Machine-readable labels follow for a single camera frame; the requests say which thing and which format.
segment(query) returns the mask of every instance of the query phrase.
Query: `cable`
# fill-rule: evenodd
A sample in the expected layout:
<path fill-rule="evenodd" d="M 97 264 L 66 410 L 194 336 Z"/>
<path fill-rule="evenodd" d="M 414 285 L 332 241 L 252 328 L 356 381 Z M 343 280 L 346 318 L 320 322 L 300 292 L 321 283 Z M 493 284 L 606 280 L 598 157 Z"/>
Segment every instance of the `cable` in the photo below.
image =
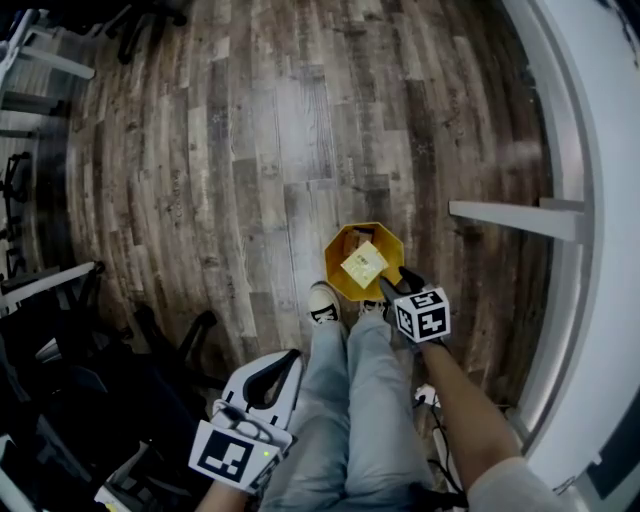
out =
<path fill-rule="evenodd" d="M 423 396 L 421 396 L 416 403 L 413 405 L 413 408 L 417 408 L 420 405 L 422 405 L 425 402 L 425 398 Z M 435 459 L 428 459 L 427 462 L 430 464 L 434 464 L 435 466 L 438 467 L 438 469 L 440 469 L 440 471 L 442 472 L 442 474 L 444 475 L 444 477 L 449 481 L 449 483 L 451 484 L 451 487 L 453 487 L 453 489 L 458 493 L 458 494 L 462 494 L 464 495 L 464 491 L 462 489 L 460 489 L 460 487 L 458 486 L 458 484 L 456 483 L 455 479 L 453 478 L 453 475 L 451 474 L 451 470 L 449 469 L 449 455 L 450 455 L 450 449 L 449 449 L 449 441 L 447 440 L 447 436 L 445 434 L 445 429 L 442 426 L 442 423 L 440 423 L 440 419 L 438 418 L 438 415 L 436 414 L 435 408 L 436 405 L 438 405 L 440 403 L 440 401 L 438 400 L 437 395 L 435 395 L 433 397 L 433 402 L 431 404 L 431 406 L 429 407 L 429 411 L 431 411 L 431 415 L 433 416 L 433 419 L 436 422 L 436 428 L 440 430 L 440 433 L 442 434 L 442 440 L 444 441 L 444 446 L 446 449 L 446 454 L 445 454 L 445 466 L 443 466 L 440 461 L 435 460 Z"/>

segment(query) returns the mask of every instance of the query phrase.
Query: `yellow container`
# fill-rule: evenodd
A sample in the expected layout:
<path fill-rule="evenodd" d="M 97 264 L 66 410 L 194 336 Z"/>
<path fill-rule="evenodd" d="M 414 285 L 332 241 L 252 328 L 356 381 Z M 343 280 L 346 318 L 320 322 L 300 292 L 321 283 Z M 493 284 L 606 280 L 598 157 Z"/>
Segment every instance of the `yellow container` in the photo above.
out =
<path fill-rule="evenodd" d="M 404 265 L 404 246 L 402 242 L 379 222 L 368 222 L 342 226 L 340 232 L 331 240 L 329 245 L 327 245 L 324 250 L 327 280 L 331 286 L 349 300 L 355 302 L 361 300 L 380 300 L 383 298 L 383 295 L 378 285 L 379 277 L 369 286 L 362 289 L 340 266 L 340 264 L 347 259 L 347 256 L 343 253 L 344 238 L 347 236 L 347 232 L 356 227 L 374 230 L 372 243 L 389 264 L 389 268 L 383 270 L 380 275 L 389 279 L 393 284 L 398 284 L 402 279 L 398 271 L 398 267 Z"/>

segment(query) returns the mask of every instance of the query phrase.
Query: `white sleeve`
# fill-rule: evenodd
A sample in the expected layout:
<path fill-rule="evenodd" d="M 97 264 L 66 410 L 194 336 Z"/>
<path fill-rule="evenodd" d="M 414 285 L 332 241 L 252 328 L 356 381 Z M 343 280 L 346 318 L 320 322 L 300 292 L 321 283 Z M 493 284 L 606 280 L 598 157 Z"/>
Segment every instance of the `white sleeve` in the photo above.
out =
<path fill-rule="evenodd" d="M 507 459 L 474 482 L 471 512 L 560 512 L 566 506 L 533 474 L 523 458 Z"/>

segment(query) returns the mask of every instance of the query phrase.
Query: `light blue jeans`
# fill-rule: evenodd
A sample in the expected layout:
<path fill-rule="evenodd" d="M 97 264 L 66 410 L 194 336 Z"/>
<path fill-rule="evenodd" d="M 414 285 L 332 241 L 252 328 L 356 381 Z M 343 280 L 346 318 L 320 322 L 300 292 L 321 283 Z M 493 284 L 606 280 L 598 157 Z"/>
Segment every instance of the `light blue jeans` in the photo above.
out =
<path fill-rule="evenodd" d="M 391 326 L 367 314 L 346 338 L 338 322 L 314 330 L 289 425 L 298 442 L 274 471 L 262 512 L 401 510 L 410 484 L 432 487 Z"/>

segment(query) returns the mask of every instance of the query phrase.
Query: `shoe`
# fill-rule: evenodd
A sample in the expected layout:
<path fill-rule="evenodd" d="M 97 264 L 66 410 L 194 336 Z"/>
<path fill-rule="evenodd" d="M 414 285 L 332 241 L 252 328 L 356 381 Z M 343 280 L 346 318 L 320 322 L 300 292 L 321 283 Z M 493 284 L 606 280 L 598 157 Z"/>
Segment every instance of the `shoe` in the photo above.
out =
<path fill-rule="evenodd" d="M 389 303 L 384 299 L 360 301 L 360 313 L 358 316 L 361 317 L 370 313 L 382 315 L 382 318 L 386 320 L 389 313 Z"/>
<path fill-rule="evenodd" d="M 309 318 L 313 325 L 340 321 L 340 302 L 328 284 L 316 283 L 309 290 Z"/>

